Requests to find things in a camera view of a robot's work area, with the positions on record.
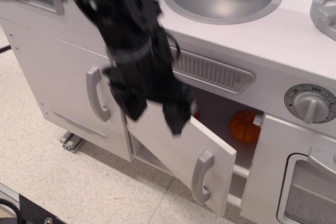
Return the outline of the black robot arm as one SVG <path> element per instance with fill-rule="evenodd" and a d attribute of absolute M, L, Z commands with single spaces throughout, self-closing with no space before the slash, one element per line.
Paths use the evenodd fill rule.
<path fill-rule="evenodd" d="M 156 0 L 74 0 L 97 27 L 111 66 L 104 70 L 122 111 L 138 120 L 148 101 L 162 104 L 167 125 L 182 133 L 191 118 L 192 99 L 186 84 L 172 70 L 167 34 L 158 22 Z"/>

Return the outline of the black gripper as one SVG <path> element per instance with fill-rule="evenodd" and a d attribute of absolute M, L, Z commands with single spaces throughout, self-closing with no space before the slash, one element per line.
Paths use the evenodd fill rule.
<path fill-rule="evenodd" d="M 167 40 L 148 40 L 137 48 L 106 48 L 111 67 L 104 73 L 110 80 L 113 97 L 122 111 L 136 121 L 147 100 L 163 105 L 167 125 L 173 135 L 181 135 L 191 118 L 190 91 L 173 74 L 172 55 Z"/>

